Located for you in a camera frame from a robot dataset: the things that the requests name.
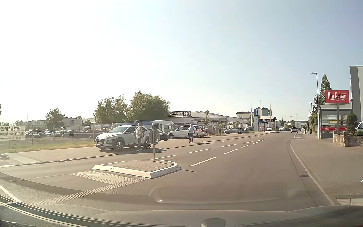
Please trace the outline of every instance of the stone wall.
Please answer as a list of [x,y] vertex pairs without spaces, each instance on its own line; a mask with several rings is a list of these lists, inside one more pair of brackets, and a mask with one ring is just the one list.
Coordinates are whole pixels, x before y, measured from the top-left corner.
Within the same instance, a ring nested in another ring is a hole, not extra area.
[[347,136],[346,147],[363,146],[363,136]]
[[341,147],[346,147],[344,135],[334,134],[333,135],[333,143],[337,144],[338,146],[341,146]]

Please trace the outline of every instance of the fence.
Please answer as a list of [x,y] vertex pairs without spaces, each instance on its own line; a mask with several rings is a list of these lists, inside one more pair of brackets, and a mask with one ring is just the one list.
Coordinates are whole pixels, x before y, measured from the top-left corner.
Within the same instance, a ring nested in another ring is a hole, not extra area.
[[31,129],[22,140],[0,141],[0,153],[93,146],[98,135],[110,130],[102,125],[91,125],[86,131],[84,128],[73,125],[54,127],[55,130]]

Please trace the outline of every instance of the white bmw suv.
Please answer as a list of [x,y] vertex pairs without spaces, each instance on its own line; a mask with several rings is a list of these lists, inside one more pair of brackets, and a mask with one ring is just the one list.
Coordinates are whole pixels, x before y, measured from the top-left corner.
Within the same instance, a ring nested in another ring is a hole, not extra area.
[[[194,127],[194,138],[206,136],[206,132],[203,128],[201,128],[201,126],[193,125],[193,127]],[[188,137],[188,134],[189,134],[188,128],[189,128],[189,125],[180,126],[176,130],[170,131],[168,133],[169,139],[174,139],[176,137]]]
[[[116,149],[121,151],[124,147],[136,147],[138,145],[138,139],[134,137],[136,125],[122,125],[115,127],[109,132],[102,133],[96,137],[96,147],[101,150],[106,148]],[[149,140],[149,129],[147,127],[142,127],[144,129],[145,137],[142,138],[142,145],[144,148],[150,148],[152,142]]]

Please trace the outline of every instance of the storefront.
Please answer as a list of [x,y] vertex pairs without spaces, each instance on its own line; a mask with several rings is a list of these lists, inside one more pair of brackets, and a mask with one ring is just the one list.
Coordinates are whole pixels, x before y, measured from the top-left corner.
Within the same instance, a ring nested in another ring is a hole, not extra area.
[[320,138],[333,138],[333,133],[337,131],[337,127],[340,127],[340,131],[347,130],[347,116],[352,113],[352,101],[350,103],[338,105],[338,117],[337,117],[337,105],[325,104],[320,106],[321,116],[321,134]]
[[[203,120],[206,116],[207,114],[203,111],[173,111],[169,113],[167,120],[172,121],[176,127],[196,124],[196,122],[199,126],[205,127]],[[208,117],[211,121],[208,128],[211,130],[216,129],[219,122],[223,123],[224,130],[234,128],[236,122],[239,122],[240,128],[247,128],[249,126],[249,120],[238,117],[222,116],[214,113],[208,113]]]

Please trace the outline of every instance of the asphalt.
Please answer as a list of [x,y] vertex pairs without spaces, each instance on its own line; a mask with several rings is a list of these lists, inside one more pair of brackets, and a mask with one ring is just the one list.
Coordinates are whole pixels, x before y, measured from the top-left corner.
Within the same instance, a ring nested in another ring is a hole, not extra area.
[[291,211],[330,205],[292,152],[294,137],[302,135],[278,132],[157,149],[157,159],[175,162],[181,170],[155,179],[92,169],[151,159],[152,152],[0,168],[0,193],[102,219],[113,219],[105,215],[118,210]]

